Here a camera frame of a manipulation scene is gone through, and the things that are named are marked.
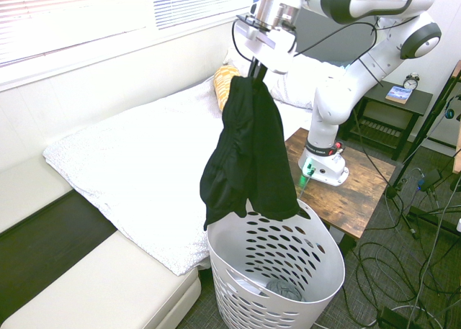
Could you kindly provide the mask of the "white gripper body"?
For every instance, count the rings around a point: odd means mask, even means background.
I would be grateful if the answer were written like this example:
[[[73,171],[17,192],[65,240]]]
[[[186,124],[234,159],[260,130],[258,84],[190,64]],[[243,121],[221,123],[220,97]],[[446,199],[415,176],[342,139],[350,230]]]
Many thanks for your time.
[[[295,32],[263,30],[249,15],[237,16],[235,32],[237,48],[245,56],[255,58],[271,72],[288,72],[297,45]]]

